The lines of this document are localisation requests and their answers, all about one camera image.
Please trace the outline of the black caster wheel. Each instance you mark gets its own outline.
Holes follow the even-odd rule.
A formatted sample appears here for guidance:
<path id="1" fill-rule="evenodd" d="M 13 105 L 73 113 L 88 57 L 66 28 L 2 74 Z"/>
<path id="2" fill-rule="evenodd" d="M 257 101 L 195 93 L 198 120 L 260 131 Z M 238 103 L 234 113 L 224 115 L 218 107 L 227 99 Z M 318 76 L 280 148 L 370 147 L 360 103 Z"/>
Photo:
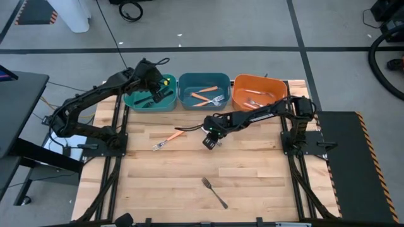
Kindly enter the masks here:
<path id="1" fill-rule="evenodd" d="M 404 72 L 404 55 L 399 59 L 392 59 L 386 63 L 386 68 L 390 71 Z"/>

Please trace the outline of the dark rounded object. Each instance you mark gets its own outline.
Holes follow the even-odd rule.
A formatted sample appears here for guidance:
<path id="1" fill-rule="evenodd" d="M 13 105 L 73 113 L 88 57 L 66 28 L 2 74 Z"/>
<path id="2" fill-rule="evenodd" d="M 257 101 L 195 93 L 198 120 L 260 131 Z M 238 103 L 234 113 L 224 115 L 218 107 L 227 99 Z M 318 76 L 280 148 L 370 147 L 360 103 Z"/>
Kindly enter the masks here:
<path id="1" fill-rule="evenodd" d="M 116 227 L 133 227 L 134 220 L 128 212 L 117 218 L 114 222 Z"/>

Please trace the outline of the white round pillar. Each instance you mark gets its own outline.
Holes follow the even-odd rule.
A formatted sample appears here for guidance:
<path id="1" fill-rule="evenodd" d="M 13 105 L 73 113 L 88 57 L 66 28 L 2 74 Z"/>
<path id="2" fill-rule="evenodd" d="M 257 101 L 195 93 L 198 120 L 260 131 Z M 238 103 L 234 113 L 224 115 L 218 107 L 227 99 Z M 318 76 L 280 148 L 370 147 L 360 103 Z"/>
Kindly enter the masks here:
<path id="1" fill-rule="evenodd" d="M 92 15 L 84 0 L 47 0 L 73 33 L 89 31 Z"/>

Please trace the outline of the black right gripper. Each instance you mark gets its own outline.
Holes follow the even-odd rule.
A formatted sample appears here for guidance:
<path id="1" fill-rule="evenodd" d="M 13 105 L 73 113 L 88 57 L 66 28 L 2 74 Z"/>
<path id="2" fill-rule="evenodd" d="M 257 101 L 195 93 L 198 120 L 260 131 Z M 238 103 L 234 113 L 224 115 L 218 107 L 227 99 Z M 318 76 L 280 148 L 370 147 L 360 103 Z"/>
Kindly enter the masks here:
<path id="1" fill-rule="evenodd" d="M 220 136 L 226 136 L 229 133 L 229 114 L 227 113 L 215 113 L 214 115 L 208 115 L 203 121 L 203 129 L 214 132 Z M 213 140 L 208 136 L 203 140 L 203 145 L 208 149 L 213 149 Z M 222 142 L 219 138 L 216 139 L 216 145 L 221 146 Z"/>

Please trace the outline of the large hazard-edged black mat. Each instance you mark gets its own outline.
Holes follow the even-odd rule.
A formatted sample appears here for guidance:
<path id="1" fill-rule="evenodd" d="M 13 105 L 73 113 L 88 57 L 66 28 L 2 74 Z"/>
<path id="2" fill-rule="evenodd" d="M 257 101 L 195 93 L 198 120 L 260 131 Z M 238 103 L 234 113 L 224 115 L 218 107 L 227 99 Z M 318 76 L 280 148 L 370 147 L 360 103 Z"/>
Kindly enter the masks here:
<path id="1" fill-rule="evenodd" d="M 343 219 L 398 223 L 398 215 L 364 119 L 358 112 L 320 112 L 335 196 Z"/>

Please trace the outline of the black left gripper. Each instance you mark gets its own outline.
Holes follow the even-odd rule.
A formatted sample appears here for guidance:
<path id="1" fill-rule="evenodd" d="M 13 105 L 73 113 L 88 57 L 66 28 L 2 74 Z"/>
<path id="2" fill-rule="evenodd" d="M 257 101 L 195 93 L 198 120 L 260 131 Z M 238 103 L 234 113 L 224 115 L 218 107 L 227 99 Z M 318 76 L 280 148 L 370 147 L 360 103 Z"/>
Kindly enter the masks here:
<path id="1" fill-rule="evenodd" d="M 163 76 L 157 69 L 157 65 L 146 59 L 139 61 L 135 68 L 135 76 L 140 80 L 138 91 L 152 91 L 154 102 L 161 102 L 164 99 L 164 94 L 170 91 L 169 86 L 165 86 L 160 90 L 160 82 L 163 80 Z"/>

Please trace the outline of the orange plastic bin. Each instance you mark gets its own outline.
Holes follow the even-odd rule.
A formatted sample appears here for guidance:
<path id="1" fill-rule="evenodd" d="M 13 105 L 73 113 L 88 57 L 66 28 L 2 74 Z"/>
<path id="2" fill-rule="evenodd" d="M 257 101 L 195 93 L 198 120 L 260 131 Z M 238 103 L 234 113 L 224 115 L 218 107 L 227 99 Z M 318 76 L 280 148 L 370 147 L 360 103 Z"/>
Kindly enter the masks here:
<path id="1" fill-rule="evenodd" d="M 275 97 L 268 95 L 257 95 L 248 93 L 243 90 L 255 90 L 274 94 Z M 265 78 L 250 74 L 240 74 L 234 79 L 232 92 L 232 106 L 235 110 L 253 110 L 243 106 L 243 103 L 249 103 L 248 98 L 251 98 L 262 105 L 274 104 L 288 96 L 287 85 L 273 78 Z"/>

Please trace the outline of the dark teal plastic bin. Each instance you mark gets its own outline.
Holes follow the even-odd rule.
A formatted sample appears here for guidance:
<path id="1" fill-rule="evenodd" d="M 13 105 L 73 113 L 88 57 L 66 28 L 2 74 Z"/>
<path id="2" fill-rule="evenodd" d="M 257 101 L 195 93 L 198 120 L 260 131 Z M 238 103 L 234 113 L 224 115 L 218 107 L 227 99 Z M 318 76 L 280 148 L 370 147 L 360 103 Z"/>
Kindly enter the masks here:
<path id="1" fill-rule="evenodd" d="M 218 86 L 218 89 L 192 93 L 212 86 Z M 178 80 L 177 97 L 185 110 L 222 110 L 230 100 L 230 88 L 230 79 L 224 73 L 185 73 Z M 223 100 L 218 101 L 219 105 L 210 102 L 198 106 L 218 96 L 223 96 Z"/>

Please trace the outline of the green plastic bin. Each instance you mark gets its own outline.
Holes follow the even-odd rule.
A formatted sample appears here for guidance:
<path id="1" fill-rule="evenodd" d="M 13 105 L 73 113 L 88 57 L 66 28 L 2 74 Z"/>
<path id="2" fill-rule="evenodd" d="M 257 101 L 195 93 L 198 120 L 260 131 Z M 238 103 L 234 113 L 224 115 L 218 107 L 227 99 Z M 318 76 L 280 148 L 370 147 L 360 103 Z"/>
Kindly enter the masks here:
<path id="1" fill-rule="evenodd" d="M 170 95 L 170 96 L 164 98 L 161 102 L 155 103 L 150 108 L 142 108 L 142 106 L 144 104 L 146 104 L 147 102 L 153 101 L 153 99 L 145 101 L 138 105 L 134 105 L 134 102 L 136 100 L 140 100 L 142 98 L 151 96 L 152 94 L 149 91 L 143 91 L 143 92 L 135 91 L 131 95 L 124 95 L 124 97 L 123 97 L 124 103 L 127 106 L 129 106 L 130 108 L 132 108 L 135 112 L 146 113 L 146 112 L 170 112 L 170 111 L 173 111 L 173 109 L 175 109 L 176 105 L 177 105 L 177 101 L 176 101 L 176 99 L 177 99 L 177 80 L 173 75 L 170 75 L 170 74 L 164 74 L 163 77 L 169 81 L 168 86 L 170 87 L 170 90 L 174 91 L 173 95 Z"/>

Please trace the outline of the black desk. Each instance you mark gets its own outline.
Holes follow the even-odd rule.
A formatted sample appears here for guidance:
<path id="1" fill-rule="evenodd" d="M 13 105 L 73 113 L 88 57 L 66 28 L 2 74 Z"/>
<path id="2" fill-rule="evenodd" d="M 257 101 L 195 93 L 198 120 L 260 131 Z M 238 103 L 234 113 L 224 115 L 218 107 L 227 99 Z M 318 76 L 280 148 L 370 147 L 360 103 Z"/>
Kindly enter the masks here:
<path id="1" fill-rule="evenodd" d="M 18 167 L 36 162 L 81 173 L 83 163 L 20 138 L 45 90 L 46 74 L 15 71 L 18 79 L 0 82 L 0 201 Z"/>

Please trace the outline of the black table frame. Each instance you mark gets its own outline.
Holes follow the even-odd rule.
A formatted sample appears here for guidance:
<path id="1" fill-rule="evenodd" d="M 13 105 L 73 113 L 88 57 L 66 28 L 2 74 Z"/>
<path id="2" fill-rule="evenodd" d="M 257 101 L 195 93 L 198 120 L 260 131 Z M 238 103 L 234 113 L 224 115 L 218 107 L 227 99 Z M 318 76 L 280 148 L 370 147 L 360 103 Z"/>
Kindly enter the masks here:
<path id="1" fill-rule="evenodd" d="M 232 132 L 222 145 L 207 149 L 205 133 L 187 132 L 153 151 L 176 127 L 202 123 L 205 111 L 177 106 L 171 112 L 137 113 L 110 97 L 97 105 L 95 125 L 112 122 L 128 133 L 117 187 L 103 201 L 101 217 L 132 215 L 139 226 L 229 227 L 299 218 L 289 162 L 280 134 L 289 121 L 275 117 Z M 227 203 L 224 209 L 201 179 Z"/>

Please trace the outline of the black equipment case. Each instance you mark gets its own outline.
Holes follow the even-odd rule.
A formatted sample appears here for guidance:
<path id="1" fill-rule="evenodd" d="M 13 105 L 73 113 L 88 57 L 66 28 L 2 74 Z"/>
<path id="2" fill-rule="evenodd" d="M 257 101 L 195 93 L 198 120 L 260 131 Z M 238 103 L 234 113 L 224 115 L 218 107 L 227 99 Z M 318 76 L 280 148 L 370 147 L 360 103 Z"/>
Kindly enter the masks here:
<path id="1" fill-rule="evenodd" d="M 404 26 L 404 0 L 376 0 L 371 7 L 374 19 L 381 22 L 379 27 L 385 41 L 404 42 L 404 29 L 388 34 L 393 29 Z"/>

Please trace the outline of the small hazard-striped floor mat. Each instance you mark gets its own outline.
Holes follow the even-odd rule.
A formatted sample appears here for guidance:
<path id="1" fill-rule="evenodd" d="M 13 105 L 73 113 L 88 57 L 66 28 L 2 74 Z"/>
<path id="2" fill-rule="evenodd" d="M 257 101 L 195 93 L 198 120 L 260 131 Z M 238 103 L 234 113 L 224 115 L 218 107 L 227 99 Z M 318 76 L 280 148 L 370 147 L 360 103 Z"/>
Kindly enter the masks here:
<path id="1" fill-rule="evenodd" d="M 47 0 L 25 0 L 18 12 L 15 25 L 52 25 L 58 13 Z"/>

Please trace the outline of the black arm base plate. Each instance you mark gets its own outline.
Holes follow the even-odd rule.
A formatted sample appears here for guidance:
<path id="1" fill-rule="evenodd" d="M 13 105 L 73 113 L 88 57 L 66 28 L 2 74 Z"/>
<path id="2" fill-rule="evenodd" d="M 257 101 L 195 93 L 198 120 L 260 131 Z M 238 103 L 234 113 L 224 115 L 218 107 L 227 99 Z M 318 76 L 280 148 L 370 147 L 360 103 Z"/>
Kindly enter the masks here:
<path id="1" fill-rule="evenodd" d="M 320 131 L 307 131 L 306 139 L 301 142 L 292 142 L 289 131 L 281 132 L 283 152 L 287 156 L 327 154 L 328 151 L 338 146 L 337 142 L 325 141 Z"/>
<path id="2" fill-rule="evenodd" d="M 105 142 L 97 138 L 88 137 L 83 148 L 83 156 L 87 157 L 122 157 L 126 155 L 128 133 L 118 133 L 117 141 Z"/>

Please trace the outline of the silver fork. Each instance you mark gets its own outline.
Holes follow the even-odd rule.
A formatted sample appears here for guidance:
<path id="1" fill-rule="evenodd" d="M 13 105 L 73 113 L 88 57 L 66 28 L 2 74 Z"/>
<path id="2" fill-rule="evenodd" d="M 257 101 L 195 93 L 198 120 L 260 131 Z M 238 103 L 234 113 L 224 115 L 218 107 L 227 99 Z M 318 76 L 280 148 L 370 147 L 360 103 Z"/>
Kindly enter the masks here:
<path id="1" fill-rule="evenodd" d="M 227 208 L 228 208 L 227 203 L 214 191 L 214 189 L 213 189 L 211 183 L 209 182 L 209 180 L 208 180 L 207 178 L 203 177 L 203 178 L 201 179 L 201 181 L 202 181 L 203 185 L 204 185 L 207 189 L 210 189 L 210 190 L 214 193 L 214 195 L 215 195 L 216 198 L 219 200 L 219 202 L 221 203 L 221 205 L 223 206 L 223 208 L 224 208 L 224 209 L 227 209 Z"/>

